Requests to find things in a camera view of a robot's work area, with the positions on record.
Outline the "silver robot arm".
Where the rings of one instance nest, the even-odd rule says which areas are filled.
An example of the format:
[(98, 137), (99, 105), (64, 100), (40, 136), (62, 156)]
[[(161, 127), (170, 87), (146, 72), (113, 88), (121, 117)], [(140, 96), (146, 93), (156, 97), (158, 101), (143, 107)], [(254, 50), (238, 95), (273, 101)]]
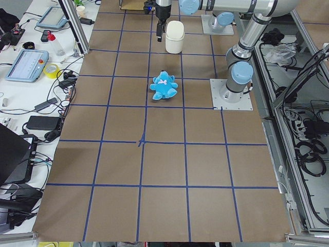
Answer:
[(298, 1), (179, 1), (181, 11), (187, 15), (199, 10), (254, 13), (240, 38), (245, 47), (254, 46), (266, 27), (264, 22), (291, 12), (297, 5)]
[(220, 89), (221, 97), (228, 103), (239, 102), (244, 89), (253, 76), (253, 67), (248, 63), (251, 52), (273, 17), (291, 12), (298, 1), (216, 1), (214, 9), (230, 12), (251, 13), (252, 17), (237, 44), (228, 50), (226, 61), (228, 79)]

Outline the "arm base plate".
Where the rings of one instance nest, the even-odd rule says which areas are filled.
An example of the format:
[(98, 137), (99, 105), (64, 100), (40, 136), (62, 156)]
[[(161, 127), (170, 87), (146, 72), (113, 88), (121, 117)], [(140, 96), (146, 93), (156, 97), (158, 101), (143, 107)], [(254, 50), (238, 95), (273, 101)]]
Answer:
[(215, 110), (252, 111), (248, 86), (240, 93), (233, 93), (226, 88), (226, 79), (210, 79), (213, 108)]
[(201, 15), (201, 20), (203, 34), (220, 36), (234, 35), (232, 28), (234, 16), (231, 12), (223, 12), (218, 16), (203, 14)]

